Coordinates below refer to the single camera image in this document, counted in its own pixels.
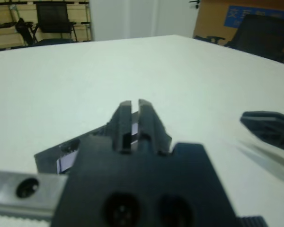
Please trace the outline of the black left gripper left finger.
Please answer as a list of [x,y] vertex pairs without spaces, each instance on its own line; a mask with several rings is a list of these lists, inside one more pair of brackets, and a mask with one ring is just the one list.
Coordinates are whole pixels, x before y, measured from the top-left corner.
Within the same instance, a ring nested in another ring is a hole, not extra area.
[[131,152],[132,105],[131,101],[121,102],[111,119],[113,149],[120,153]]

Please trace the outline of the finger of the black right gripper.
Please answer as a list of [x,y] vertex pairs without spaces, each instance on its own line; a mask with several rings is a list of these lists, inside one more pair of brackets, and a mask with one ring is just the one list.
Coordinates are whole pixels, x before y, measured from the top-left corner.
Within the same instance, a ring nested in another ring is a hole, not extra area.
[[271,111],[247,111],[243,113],[243,117],[270,117],[284,121],[284,114]]
[[243,117],[240,122],[261,141],[284,150],[284,121],[270,117]]

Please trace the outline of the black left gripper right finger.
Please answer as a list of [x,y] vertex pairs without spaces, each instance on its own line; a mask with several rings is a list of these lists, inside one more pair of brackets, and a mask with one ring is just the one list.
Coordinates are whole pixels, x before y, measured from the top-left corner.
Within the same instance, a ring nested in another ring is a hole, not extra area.
[[139,99],[138,150],[167,156],[172,138],[157,115],[151,102]]

